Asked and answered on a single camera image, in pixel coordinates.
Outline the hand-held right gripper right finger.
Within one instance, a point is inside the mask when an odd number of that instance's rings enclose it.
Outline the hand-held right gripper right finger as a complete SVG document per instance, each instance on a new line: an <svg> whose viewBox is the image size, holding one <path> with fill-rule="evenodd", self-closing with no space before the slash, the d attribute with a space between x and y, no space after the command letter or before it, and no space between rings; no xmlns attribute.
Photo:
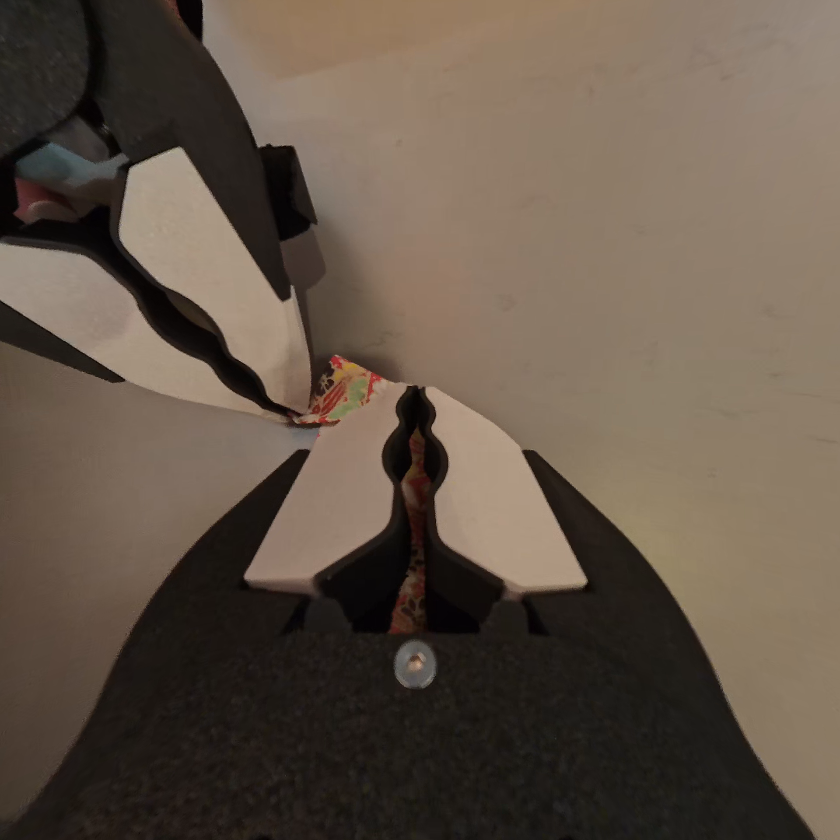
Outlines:
<svg viewBox="0 0 840 840"><path fill-rule="evenodd" d="M520 445L438 388L420 394L427 625L476 632L493 608L588 580Z"/></svg>

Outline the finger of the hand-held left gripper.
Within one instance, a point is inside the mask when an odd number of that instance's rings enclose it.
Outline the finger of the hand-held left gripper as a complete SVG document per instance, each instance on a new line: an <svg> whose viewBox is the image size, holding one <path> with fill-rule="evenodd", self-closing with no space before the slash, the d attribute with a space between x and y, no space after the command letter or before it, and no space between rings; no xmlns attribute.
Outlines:
<svg viewBox="0 0 840 840"><path fill-rule="evenodd" d="M126 382L177 400L283 418L208 330L155 287L140 296L78 251L1 246L2 303Z"/></svg>
<svg viewBox="0 0 840 840"><path fill-rule="evenodd" d="M270 280L183 148L128 164L114 226L139 272L204 315L205 338L230 380L268 407L309 407L312 362L297 290L282 262Z"/></svg>

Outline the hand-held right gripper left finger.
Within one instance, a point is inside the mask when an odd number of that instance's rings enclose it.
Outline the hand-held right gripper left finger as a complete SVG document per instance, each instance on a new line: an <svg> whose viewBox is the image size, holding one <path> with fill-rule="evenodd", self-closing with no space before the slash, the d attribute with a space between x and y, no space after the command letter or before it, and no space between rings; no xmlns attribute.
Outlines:
<svg viewBox="0 0 840 840"><path fill-rule="evenodd" d="M244 575L248 588L338 603L358 632L389 632L411 562L402 481L418 389L387 385L302 461Z"/></svg>

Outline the red floral green-backed origami paper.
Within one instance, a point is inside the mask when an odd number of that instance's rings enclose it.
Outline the red floral green-backed origami paper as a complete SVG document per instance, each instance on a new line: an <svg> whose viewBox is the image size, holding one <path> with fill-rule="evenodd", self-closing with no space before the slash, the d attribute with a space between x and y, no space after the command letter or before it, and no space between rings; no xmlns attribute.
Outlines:
<svg viewBox="0 0 840 840"><path fill-rule="evenodd" d="M388 384L380 375L334 355L314 387L308 410L298 415L293 423L300 427L335 426L379 395ZM376 631L386 627L389 634L400 635L418 634L427 629L424 543L431 481L424 466L425 441L418 426L413 429L408 447L411 464L401 483L411 527L411 555L406 576L392 601L386 601L378 612L360 621L360 627Z"/></svg>

